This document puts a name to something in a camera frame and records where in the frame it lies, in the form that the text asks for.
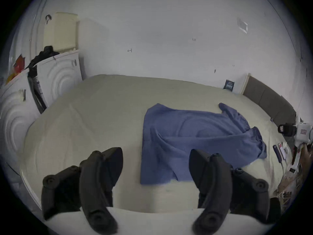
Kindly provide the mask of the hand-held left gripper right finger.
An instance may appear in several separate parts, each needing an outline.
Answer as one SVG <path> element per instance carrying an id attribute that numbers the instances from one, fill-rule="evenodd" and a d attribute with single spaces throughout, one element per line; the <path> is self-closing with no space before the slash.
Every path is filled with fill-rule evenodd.
<path id="1" fill-rule="evenodd" d="M 189 171 L 199 190 L 198 208 L 204 209 L 194 221 L 195 234 L 217 232 L 229 212 L 267 222 L 270 198 L 265 180 L 234 169 L 221 154 L 198 149 L 190 152 Z"/>

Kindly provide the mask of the person's right hand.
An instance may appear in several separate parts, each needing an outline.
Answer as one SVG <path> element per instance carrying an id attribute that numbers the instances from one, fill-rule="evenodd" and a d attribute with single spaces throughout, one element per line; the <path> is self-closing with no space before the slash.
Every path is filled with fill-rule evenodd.
<path id="1" fill-rule="evenodd" d="M 312 164 L 313 147 L 312 144 L 304 144 L 301 150 L 300 163 L 304 168 L 310 168 Z"/>

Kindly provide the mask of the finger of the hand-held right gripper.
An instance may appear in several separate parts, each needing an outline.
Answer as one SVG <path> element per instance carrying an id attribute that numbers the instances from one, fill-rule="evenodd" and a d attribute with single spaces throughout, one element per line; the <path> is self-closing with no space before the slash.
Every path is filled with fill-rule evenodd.
<path id="1" fill-rule="evenodd" d="M 280 155 L 282 157 L 283 160 L 286 160 L 286 152 L 284 150 L 283 144 L 282 143 L 278 143 L 278 150 L 280 152 Z"/>
<path id="2" fill-rule="evenodd" d="M 274 152 L 275 152 L 275 154 L 277 156 L 278 161 L 282 162 L 282 155 L 281 155 L 278 147 L 275 144 L 273 145 L 273 150 L 274 150 Z"/>

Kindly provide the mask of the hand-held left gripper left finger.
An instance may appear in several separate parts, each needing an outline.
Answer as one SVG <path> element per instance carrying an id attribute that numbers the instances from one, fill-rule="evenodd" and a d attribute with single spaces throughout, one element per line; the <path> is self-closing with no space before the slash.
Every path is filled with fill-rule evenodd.
<path id="1" fill-rule="evenodd" d="M 120 147 L 93 151 L 79 166 L 70 166 L 43 178 L 41 210 L 45 221 L 82 208 L 90 227 L 99 234 L 115 234 L 118 224 L 108 207 L 113 207 L 112 189 L 123 169 Z"/>

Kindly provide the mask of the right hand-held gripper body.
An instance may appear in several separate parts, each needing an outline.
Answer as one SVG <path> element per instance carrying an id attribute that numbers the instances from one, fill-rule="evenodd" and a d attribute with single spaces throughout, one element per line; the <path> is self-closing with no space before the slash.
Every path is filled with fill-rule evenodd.
<path id="1" fill-rule="evenodd" d="M 296 118 L 296 123 L 285 123 L 278 126 L 278 132 L 284 137 L 294 138 L 293 157 L 288 171 L 295 174 L 298 170 L 300 153 L 304 145 L 312 145 L 313 130 L 312 124 L 304 123 L 300 117 Z"/>

